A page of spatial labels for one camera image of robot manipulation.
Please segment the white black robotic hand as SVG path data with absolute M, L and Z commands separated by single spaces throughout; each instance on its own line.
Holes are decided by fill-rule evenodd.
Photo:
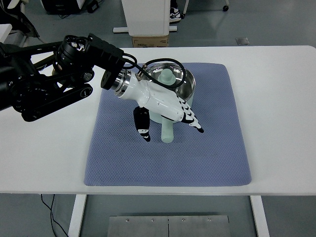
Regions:
M 185 100 L 177 96 L 172 90 L 158 85 L 153 81 L 140 79 L 134 72 L 122 70 L 111 89 L 120 99 L 134 100 L 138 107 L 133 111 L 136 130 L 149 142 L 150 114 L 153 112 L 165 119 L 175 122 L 186 123 L 203 133 L 191 107 Z

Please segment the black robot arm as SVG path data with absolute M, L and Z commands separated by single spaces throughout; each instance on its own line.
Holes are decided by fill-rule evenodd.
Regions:
M 110 89 L 125 63 L 123 50 L 93 34 L 28 47 L 1 43 L 0 108 L 38 120 L 90 96 L 94 66 L 105 70 L 101 87 Z

